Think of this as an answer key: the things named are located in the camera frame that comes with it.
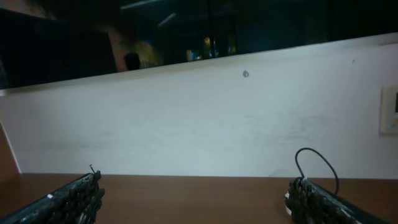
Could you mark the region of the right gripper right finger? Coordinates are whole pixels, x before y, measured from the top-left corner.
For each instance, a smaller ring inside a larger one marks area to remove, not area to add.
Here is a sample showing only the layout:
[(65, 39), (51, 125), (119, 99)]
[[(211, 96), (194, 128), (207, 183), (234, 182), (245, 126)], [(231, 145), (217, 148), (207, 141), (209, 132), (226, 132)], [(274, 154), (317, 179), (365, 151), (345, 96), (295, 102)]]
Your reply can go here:
[(291, 219), (300, 224), (388, 224), (307, 178), (289, 183)]

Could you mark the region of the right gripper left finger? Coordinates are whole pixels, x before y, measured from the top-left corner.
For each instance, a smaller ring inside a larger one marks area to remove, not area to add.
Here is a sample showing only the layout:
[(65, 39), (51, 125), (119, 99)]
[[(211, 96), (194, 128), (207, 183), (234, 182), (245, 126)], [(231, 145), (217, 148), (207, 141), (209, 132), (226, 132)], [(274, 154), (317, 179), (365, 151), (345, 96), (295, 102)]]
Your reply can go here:
[(105, 189), (92, 170), (46, 196), (1, 218), (1, 224), (94, 224)]

